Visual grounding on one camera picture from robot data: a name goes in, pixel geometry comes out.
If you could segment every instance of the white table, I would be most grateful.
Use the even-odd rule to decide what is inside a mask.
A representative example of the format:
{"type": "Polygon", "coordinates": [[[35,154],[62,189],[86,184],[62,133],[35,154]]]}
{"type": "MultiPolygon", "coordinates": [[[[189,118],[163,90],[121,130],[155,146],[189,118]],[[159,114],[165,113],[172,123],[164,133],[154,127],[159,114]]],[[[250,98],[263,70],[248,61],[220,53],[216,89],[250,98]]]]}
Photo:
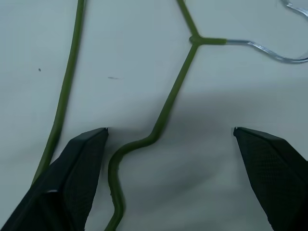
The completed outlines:
{"type": "MultiPolygon", "coordinates": [[[[305,0],[294,3],[308,7],[305,0]]],[[[203,36],[251,39],[290,57],[308,50],[307,21],[278,0],[186,4],[203,36]]],[[[76,7],[77,0],[0,1],[0,226],[29,189],[51,130],[76,7]]],[[[150,133],[189,36],[175,0],[88,0],[55,154],[82,132],[109,128],[86,230],[107,225],[108,159],[150,133]]],[[[307,98],[308,64],[282,64],[247,47],[201,47],[163,137],[120,165],[127,210],[118,230],[270,231],[232,130],[285,138],[307,159],[307,98]]]]}

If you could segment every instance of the green coated wire hanger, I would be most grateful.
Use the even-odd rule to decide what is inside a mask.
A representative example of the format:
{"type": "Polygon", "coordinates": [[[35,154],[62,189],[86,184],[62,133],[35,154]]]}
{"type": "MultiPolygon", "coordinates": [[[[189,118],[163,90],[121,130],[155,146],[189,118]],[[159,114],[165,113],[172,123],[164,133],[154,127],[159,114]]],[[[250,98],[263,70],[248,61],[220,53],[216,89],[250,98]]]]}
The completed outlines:
{"type": "MultiPolygon", "coordinates": [[[[296,8],[288,0],[281,0],[284,6],[290,8],[291,10],[300,13],[308,18],[308,11],[303,8],[296,8]]],[[[182,83],[185,79],[185,76],[188,72],[188,69],[193,61],[193,58],[201,45],[245,45],[252,46],[259,51],[267,54],[273,59],[284,63],[290,64],[301,64],[308,61],[308,58],[305,59],[290,59],[285,58],[277,53],[249,40],[236,40],[236,39],[225,39],[225,38],[204,38],[199,35],[197,28],[189,14],[189,11],[183,0],[177,0],[177,3],[180,7],[180,10],[185,18],[185,21],[190,29],[192,36],[189,38],[192,47],[187,55],[187,58],[179,72],[179,75],[171,89],[170,94],[167,97],[167,100],[164,104],[164,107],[155,123],[155,126],[151,132],[151,134],[141,140],[130,142],[122,146],[120,149],[116,151],[116,153],[110,159],[108,165],[108,184],[111,191],[111,196],[113,200],[113,204],[115,207],[114,214],[109,221],[105,231],[115,231],[117,226],[119,225],[125,211],[125,200],[123,196],[123,192],[121,190],[119,177],[118,177],[118,168],[121,160],[124,155],[143,147],[147,147],[153,143],[155,143],[163,133],[165,125],[167,123],[167,119],[169,118],[172,106],[175,102],[176,96],[182,86],[182,83]]],[[[85,0],[78,0],[77,4],[77,13],[75,20],[75,27],[71,45],[71,51],[67,63],[66,73],[63,80],[63,85],[60,93],[60,99],[57,107],[57,112],[54,120],[54,124],[51,129],[50,136],[47,141],[47,145],[45,147],[43,156],[40,160],[38,169],[35,173],[32,184],[39,177],[39,175],[45,171],[52,159],[53,152],[57,145],[57,142],[60,138],[61,130],[64,123],[65,112],[68,104],[69,93],[72,86],[73,75],[76,67],[77,54],[79,49],[81,31],[82,31],[82,19],[83,19],[83,11],[84,11],[85,0]]]]}

